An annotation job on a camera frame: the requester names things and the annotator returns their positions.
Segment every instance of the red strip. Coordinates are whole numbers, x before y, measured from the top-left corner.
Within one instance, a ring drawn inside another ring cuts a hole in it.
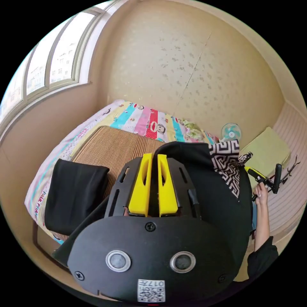
[[[147,131],[146,131],[146,137],[147,138],[152,138],[152,139],[155,140],[157,138],[157,132],[153,132],[150,129],[150,127],[151,127],[153,122],[155,122],[155,125],[157,125],[157,122],[158,122],[158,111],[152,109],[151,113],[150,113],[150,117],[149,117],[149,124],[148,124],[148,128],[147,128]]]

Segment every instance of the bamboo mat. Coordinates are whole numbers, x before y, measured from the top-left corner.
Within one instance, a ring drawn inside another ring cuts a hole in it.
[[[118,175],[124,165],[130,160],[141,157],[146,153],[153,153],[163,143],[138,134],[111,128],[100,127],[87,140],[82,148],[72,158],[73,162],[105,166],[108,173],[108,186],[105,197],[110,194]],[[62,240],[68,236],[54,233]]]

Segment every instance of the yellow-green cushion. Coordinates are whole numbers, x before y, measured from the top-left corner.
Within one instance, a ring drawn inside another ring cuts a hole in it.
[[[270,127],[245,146],[240,154],[253,153],[253,157],[245,164],[270,177],[275,173],[275,166],[280,163],[283,168],[287,165],[291,151],[288,145]],[[257,185],[255,179],[249,176],[251,186]]]

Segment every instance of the qr code label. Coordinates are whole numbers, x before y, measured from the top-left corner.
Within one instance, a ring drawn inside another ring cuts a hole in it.
[[[165,302],[164,280],[138,280],[138,302],[162,303]]]

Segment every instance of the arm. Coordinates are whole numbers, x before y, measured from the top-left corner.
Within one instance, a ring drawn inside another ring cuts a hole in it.
[[[258,184],[254,190],[257,205],[257,225],[255,232],[254,251],[257,251],[270,237],[268,190],[262,183]]]
[[[254,190],[257,205],[257,225],[254,251],[248,257],[248,276],[256,278],[262,274],[278,257],[277,247],[270,236],[268,191],[263,183]]]

